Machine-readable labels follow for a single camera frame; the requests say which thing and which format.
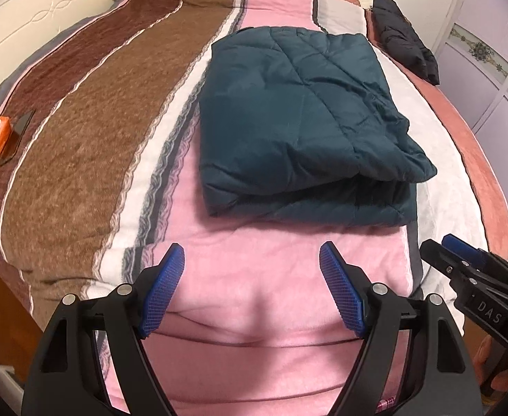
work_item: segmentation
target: folded black clothing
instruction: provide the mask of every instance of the folded black clothing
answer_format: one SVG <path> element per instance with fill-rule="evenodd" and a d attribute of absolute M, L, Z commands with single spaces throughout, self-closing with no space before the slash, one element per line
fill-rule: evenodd
<path fill-rule="evenodd" d="M 433 85 L 439 66 L 394 0 L 373 0 L 375 31 L 386 52 L 408 70 Z"/>
<path fill-rule="evenodd" d="M 414 183 L 436 174 L 361 34 L 227 36 L 212 46 L 199 105 L 213 216 L 400 226 L 417 217 Z"/>

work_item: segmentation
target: dark brown blanket stripe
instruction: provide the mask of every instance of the dark brown blanket stripe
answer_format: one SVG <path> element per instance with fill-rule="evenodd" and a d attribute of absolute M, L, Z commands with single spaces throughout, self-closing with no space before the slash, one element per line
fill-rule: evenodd
<path fill-rule="evenodd" d="M 121 45 L 138 30 L 173 11 L 178 0 L 130 0 L 125 6 L 95 21 L 69 39 L 62 48 L 34 66 L 18 84 L 3 115 L 15 119 L 32 108 L 36 110 L 14 159 L 0 168 L 0 210 L 9 177 L 19 160 L 23 147 L 36 128 L 59 101 L 87 71 L 112 49 Z M 19 264 L 27 271 L 32 264 Z M 17 269 L 6 263 L 0 253 L 0 276 L 18 299 L 29 308 L 28 286 L 19 278 Z"/>
<path fill-rule="evenodd" d="M 31 286 L 40 326 L 65 293 L 79 295 L 95 278 L 94 254 L 111 232 L 138 146 L 232 5 L 184 0 L 69 94 L 30 148 L 8 194 L 2 243 Z"/>

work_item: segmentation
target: human hand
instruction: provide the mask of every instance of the human hand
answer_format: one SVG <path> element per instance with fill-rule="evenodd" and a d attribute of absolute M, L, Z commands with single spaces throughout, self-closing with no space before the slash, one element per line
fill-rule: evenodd
<path fill-rule="evenodd" d="M 478 352 L 474 357 L 473 362 L 475 375 L 477 376 L 480 385 L 487 379 L 487 377 L 485 377 L 485 362 L 491 354 L 492 341 L 493 339 L 487 335 L 481 342 Z M 508 391 L 508 369 L 502 371 L 493 379 L 491 382 L 491 388 L 503 393 Z"/>

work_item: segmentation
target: metal pin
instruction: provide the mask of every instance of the metal pin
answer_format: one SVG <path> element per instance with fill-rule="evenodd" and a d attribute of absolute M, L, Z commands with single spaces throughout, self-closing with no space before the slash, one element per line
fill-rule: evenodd
<path fill-rule="evenodd" d="M 373 291 L 375 294 L 379 294 L 380 296 L 384 296 L 387 294 L 387 291 L 389 290 L 387 286 L 385 286 L 382 283 L 375 283 L 375 285 L 372 286 Z"/>
<path fill-rule="evenodd" d="M 132 291 L 133 287 L 128 283 L 125 283 L 124 285 L 121 285 L 119 286 L 119 288 L 117 288 L 117 294 L 119 294 L 120 296 L 126 296 L 130 294 Z"/>
<path fill-rule="evenodd" d="M 441 296 L 439 296 L 438 294 L 431 294 L 429 296 L 429 301 L 433 304 L 433 305 L 441 305 L 442 302 L 443 302 L 443 298 Z"/>
<path fill-rule="evenodd" d="M 75 300 L 77 300 L 75 294 L 67 294 L 66 296 L 63 296 L 62 304 L 71 305 L 75 302 Z"/>

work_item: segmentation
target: brown blanket stripe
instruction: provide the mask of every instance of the brown blanket stripe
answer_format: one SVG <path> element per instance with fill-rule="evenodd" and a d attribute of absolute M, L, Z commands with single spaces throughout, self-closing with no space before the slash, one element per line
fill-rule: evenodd
<path fill-rule="evenodd" d="M 374 28 L 373 14 L 366 10 L 368 39 L 384 54 Z M 458 149 L 474 195 L 481 208 L 481 220 L 489 250 L 508 259 L 508 205 L 499 182 L 470 128 L 450 101 L 435 86 L 415 76 L 389 57 L 426 99 Z"/>
<path fill-rule="evenodd" d="M 175 8 L 166 2 L 166 11 Z M 41 327 L 65 293 L 80 295 L 95 278 L 94 254 L 111 233 L 138 146 L 232 5 L 183 0 L 67 95 L 29 149 L 7 196 L 2 244 L 31 286 Z"/>
<path fill-rule="evenodd" d="M 63 48 L 51 53 L 23 77 L 9 98 L 3 115 L 15 120 L 30 109 L 29 102 L 33 102 L 32 108 L 36 112 L 23 135 L 15 158 L 0 167 L 0 211 L 9 178 L 20 158 L 22 147 L 29 142 L 54 104 L 112 49 L 175 9 L 177 5 L 178 0 L 130 0 L 123 7 L 96 20 L 86 30 L 70 38 Z M 31 264 L 23 265 L 28 271 L 32 270 L 32 267 Z M 0 276 L 23 305 L 29 308 L 28 286 L 20 280 L 18 270 L 3 260 L 1 252 Z"/>

